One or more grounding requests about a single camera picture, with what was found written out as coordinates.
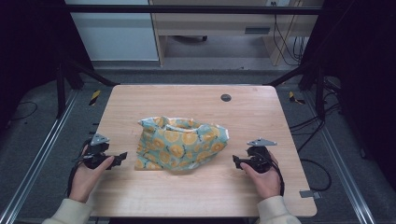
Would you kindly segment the person's right hand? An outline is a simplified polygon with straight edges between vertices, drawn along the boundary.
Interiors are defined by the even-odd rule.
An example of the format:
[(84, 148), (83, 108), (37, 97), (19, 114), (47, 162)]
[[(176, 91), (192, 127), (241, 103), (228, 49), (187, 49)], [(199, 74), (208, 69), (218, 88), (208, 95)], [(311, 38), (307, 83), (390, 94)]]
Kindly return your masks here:
[(264, 200), (280, 195), (281, 180), (275, 168), (271, 168), (263, 174), (257, 173), (250, 166), (246, 167), (244, 171), (252, 179), (258, 194)]

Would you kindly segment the grey metal table bracket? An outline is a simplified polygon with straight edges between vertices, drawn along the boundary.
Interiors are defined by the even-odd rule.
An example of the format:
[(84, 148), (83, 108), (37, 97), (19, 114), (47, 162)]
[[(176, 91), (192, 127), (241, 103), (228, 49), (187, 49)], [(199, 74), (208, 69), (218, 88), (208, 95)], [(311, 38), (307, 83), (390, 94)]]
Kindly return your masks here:
[(302, 198), (313, 198), (314, 200), (321, 198), (320, 192), (316, 190), (301, 190), (300, 196)]

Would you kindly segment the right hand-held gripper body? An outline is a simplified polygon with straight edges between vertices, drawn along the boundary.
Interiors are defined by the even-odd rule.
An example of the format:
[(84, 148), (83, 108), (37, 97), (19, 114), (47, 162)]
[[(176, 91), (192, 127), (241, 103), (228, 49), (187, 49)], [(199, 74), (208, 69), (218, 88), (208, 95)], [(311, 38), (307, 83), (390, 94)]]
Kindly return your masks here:
[(247, 142), (247, 144), (249, 145), (247, 154), (250, 157), (247, 164), (257, 173), (263, 174), (268, 172), (271, 168), (276, 168), (276, 165), (267, 149), (267, 146), (275, 146), (276, 142), (258, 138)]

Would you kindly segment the teal orange-print cloth bag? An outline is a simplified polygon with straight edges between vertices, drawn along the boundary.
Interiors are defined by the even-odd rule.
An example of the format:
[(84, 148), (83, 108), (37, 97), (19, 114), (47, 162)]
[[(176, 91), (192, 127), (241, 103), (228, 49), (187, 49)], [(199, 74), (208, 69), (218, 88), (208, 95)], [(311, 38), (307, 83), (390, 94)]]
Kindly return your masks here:
[(143, 131), (136, 150), (136, 170), (192, 170), (215, 158), (229, 140), (224, 127), (194, 119), (153, 117), (138, 124)]

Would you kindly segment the person's left hand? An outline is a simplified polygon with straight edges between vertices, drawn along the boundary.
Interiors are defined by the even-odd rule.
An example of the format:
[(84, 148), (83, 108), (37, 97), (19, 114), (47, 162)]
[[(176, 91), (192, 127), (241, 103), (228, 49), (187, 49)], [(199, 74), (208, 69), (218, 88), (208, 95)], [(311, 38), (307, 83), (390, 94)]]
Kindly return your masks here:
[(90, 169), (84, 163), (81, 163), (73, 177), (68, 198), (80, 203), (87, 202), (102, 173), (112, 164), (113, 161), (114, 157), (110, 156), (95, 169)]

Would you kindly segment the black horizontal frame bar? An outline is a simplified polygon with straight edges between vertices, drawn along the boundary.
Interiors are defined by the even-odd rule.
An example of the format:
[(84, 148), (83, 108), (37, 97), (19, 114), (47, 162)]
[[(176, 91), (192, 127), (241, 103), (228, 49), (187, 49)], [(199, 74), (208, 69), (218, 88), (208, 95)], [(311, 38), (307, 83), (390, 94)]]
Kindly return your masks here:
[(180, 14), (265, 14), (320, 15), (321, 7), (234, 7), (234, 6), (127, 6), (127, 5), (65, 5), (69, 12), (82, 13), (180, 13)]

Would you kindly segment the black metal stand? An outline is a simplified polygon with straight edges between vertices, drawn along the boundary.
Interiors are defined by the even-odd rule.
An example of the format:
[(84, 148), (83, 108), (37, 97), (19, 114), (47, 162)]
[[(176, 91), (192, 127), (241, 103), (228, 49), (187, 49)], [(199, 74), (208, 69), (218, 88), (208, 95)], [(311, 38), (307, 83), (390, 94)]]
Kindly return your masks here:
[(315, 110), (318, 117), (321, 120), (325, 120), (325, 109), (324, 109), (324, 70), (319, 63), (303, 63), (297, 68), (289, 71), (286, 75), (279, 77), (269, 83), (265, 83), (265, 86), (276, 87), (281, 83), (296, 77), (297, 75), (302, 75), (302, 78), (298, 84), (298, 87), (302, 91), (310, 89), (313, 85), (316, 85), (315, 93)]
[(117, 82), (111, 81), (105, 77), (100, 76), (93, 69), (90, 69), (74, 60), (61, 61), (56, 71), (57, 98), (58, 98), (57, 118), (60, 118), (66, 109), (64, 81), (67, 80), (67, 82), (70, 84), (73, 90), (80, 90), (84, 86), (84, 82), (82, 81), (79, 75), (80, 73), (85, 74), (108, 87), (115, 87), (118, 85)]

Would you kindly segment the dark curtain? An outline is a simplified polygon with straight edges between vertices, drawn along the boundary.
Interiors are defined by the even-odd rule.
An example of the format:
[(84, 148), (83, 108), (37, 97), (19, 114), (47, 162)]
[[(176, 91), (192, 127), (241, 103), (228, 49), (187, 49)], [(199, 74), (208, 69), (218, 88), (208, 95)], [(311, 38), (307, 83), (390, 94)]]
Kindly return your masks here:
[(314, 57), (333, 27), (321, 66), (341, 81), (341, 103), (361, 147), (396, 190), (396, 0), (324, 0), (304, 52)]
[(11, 120), (22, 96), (55, 79), (55, 47), (36, 26), (32, 7), (65, 47), (67, 55), (91, 69), (92, 62), (71, 15), (51, 5), (65, 0), (0, 0), (0, 132)]

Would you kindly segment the aluminium floor rail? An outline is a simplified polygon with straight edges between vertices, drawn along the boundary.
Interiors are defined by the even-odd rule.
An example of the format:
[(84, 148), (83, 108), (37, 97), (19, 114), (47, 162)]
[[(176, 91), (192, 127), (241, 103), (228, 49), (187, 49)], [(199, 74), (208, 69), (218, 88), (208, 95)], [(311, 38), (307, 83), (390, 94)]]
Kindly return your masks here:
[(16, 220), (18, 213), (21, 211), (21, 208), (31, 191), (33, 184), (41, 172), (48, 155), (51, 153), (53, 146), (56, 143), (58, 136), (75, 105), (78, 95), (79, 91), (70, 91), (64, 112), (53, 122), (53, 125), (51, 126), (51, 129), (47, 134), (41, 148), (38, 150), (35, 159), (30, 165), (27, 173), (19, 184), (10, 202), (7, 204), (7, 207), (0, 215), (0, 224), (13, 224), (13, 222)]
[(329, 118), (336, 111), (340, 109), (340, 105), (325, 105), (323, 124), (319, 131), (321, 141), (324, 143), (325, 150), (330, 158), (332, 167), (335, 170), (337, 177), (343, 188), (343, 192), (354, 211), (360, 224), (376, 224), (374, 215), (365, 201), (358, 184), (353, 177), (350, 169), (347, 166), (347, 162), (342, 157), (338, 146), (336, 145), (327, 124), (329, 124)]

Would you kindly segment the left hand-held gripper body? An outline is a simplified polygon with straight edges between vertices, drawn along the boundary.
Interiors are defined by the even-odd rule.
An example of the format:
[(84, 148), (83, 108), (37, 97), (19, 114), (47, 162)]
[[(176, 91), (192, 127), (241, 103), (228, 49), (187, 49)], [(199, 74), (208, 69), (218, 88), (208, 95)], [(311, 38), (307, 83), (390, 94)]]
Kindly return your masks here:
[(82, 161), (88, 168), (95, 169), (107, 159), (105, 151), (109, 148), (108, 142), (109, 139), (99, 133), (93, 136), (82, 156)]

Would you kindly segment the yellow black floor tape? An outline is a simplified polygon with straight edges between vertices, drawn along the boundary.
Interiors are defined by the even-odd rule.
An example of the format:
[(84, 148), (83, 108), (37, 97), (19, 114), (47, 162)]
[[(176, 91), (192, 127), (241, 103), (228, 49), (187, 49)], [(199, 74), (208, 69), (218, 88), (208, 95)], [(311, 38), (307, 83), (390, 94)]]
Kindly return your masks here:
[(305, 105), (305, 100), (297, 99), (292, 91), (289, 92), (289, 99), (299, 105)]

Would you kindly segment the white cabinet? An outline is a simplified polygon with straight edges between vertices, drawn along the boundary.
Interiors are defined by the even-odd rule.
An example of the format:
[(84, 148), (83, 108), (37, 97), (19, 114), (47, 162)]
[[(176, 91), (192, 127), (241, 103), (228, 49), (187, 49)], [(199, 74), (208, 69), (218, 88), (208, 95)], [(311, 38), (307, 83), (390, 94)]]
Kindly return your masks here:
[(72, 13), (92, 61), (158, 61), (149, 13)]

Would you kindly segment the yellow-handled tool on floor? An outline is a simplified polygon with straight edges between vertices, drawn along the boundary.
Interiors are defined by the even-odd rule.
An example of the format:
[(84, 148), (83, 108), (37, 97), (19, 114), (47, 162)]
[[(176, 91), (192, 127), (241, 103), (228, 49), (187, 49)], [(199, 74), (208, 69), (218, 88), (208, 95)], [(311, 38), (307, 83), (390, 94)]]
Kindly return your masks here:
[(100, 90), (94, 91), (94, 93), (92, 94), (92, 98), (91, 98), (91, 100), (89, 102), (89, 105), (95, 105), (100, 93), (101, 93)]

